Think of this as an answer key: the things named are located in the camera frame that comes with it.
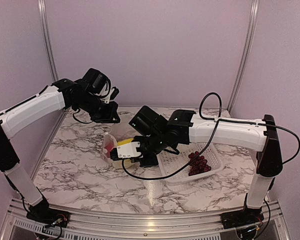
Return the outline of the yellow corn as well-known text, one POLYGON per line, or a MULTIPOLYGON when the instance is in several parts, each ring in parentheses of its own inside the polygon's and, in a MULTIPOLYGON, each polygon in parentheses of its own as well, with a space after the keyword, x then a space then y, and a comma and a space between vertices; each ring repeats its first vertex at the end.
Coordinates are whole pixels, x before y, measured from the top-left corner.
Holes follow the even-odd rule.
POLYGON ((138 161, 132 162, 130 159, 125 159, 123 164, 126 169, 129 169, 131 167, 138 167, 140 165, 140 163, 138 161))
POLYGON ((125 144, 128 144, 128 143, 131 143, 133 140, 134 140, 133 138, 127 138, 127 139, 118 141, 117 146, 119 147, 119 146, 122 146, 122 145, 125 145, 125 144))

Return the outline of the purple grape bunch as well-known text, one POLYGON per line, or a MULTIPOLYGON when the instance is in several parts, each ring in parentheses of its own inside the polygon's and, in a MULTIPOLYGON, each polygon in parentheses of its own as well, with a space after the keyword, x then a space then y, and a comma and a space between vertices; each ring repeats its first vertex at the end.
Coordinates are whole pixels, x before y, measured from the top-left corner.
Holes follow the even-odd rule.
POLYGON ((195 160, 194 158, 199 154, 198 151, 191 152, 188 155, 190 170, 188 172, 189 176, 194 176, 202 173, 207 173, 212 170, 212 167, 208 165, 208 160, 205 159, 203 155, 198 156, 195 160))

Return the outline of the white plastic basket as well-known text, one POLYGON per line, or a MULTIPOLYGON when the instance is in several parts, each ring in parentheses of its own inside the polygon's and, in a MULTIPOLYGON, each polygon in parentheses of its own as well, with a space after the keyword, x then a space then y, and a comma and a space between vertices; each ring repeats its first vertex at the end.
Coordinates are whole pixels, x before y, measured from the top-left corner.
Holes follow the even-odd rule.
POLYGON ((165 181, 169 185, 180 185, 192 181, 208 178, 224 167, 216 148, 211 143, 207 149, 195 159, 191 161, 196 154, 198 154, 204 147, 205 143, 191 143, 189 145, 179 145, 179 154, 172 154, 162 151, 157 155, 159 169, 163 176, 170 175, 183 167, 185 164, 189 165, 175 174, 167 178, 165 181))

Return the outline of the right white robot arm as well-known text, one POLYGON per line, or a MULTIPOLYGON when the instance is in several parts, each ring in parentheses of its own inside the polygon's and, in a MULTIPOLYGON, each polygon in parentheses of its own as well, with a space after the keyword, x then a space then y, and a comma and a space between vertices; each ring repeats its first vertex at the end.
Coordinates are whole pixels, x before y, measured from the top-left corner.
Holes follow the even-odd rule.
POLYGON ((257 216, 274 178, 285 164, 282 160, 277 130, 295 135, 278 126, 272 115, 262 119, 223 118, 221 115, 204 116, 202 111, 177 109, 169 119, 143 106, 130 120, 129 125, 139 134, 132 142, 117 146, 110 152, 113 161, 137 160, 141 164, 155 160, 162 151, 178 154, 178 145, 205 143, 209 146, 225 144, 256 151, 256 167, 244 208, 237 219, 248 224, 257 216))

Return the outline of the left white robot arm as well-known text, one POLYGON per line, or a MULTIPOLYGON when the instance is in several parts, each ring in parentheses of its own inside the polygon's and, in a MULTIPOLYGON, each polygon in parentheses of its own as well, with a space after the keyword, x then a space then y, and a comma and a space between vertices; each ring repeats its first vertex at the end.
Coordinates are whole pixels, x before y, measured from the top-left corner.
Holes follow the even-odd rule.
POLYGON ((11 139, 50 113, 69 108, 85 111, 93 123, 119 123, 118 104, 114 101, 119 92, 105 74, 90 68, 80 79, 58 80, 26 100, 0 111, 0 171, 34 207, 33 213, 41 222, 50 222, 54 216, 53 211, 48 208, 44 196, 21 167, 11 139))

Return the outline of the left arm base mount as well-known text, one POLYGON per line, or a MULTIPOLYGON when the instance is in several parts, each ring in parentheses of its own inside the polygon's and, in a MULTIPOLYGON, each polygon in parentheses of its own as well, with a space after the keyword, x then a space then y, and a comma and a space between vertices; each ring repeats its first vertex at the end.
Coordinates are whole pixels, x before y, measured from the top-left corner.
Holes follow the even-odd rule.
POLYGON ((40 222, 52 227, 54 222, 61 220, 58 224, 66 228, 69 223, 70 213, 68 211, 50 208, 48 200, 41 194, 42 200, 35 206, 29 205, 26 217, 30 220, 40 222))

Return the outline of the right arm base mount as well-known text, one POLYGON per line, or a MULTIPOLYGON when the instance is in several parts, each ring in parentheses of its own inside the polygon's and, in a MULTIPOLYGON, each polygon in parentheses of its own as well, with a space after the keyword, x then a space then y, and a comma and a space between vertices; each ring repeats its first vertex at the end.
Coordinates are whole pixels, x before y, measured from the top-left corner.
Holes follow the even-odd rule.
POLYGON ((220 217, 224 229, 238 228, 264 220, 262 208, 248 208, 246 205, 243 209, 222 213, 220 217))

